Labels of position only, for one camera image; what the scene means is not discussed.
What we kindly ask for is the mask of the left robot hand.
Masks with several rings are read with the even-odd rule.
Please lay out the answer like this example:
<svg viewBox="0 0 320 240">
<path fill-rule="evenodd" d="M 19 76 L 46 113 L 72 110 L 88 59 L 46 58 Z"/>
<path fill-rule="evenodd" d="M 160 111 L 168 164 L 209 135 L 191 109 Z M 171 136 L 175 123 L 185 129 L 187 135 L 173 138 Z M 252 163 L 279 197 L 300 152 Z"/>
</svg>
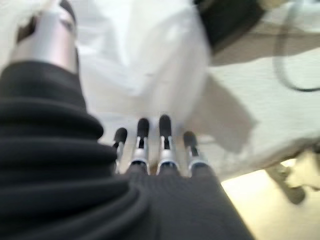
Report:
<svg viewBox="0 0 320 240">
<path fill-rule="evenodd" d="M 190 176 L 174 159 L 171 119 L 159 119 L 160 161 L 147 160 L 149 122 L 116 172 L 115 142 L 87 111 L 80 83 L 76 18 L 52 0 L 20 27 L 0 75 L 0 237 L 3 240 L 251 240 L 191 132 L 184 135 Z"/>
</svg>

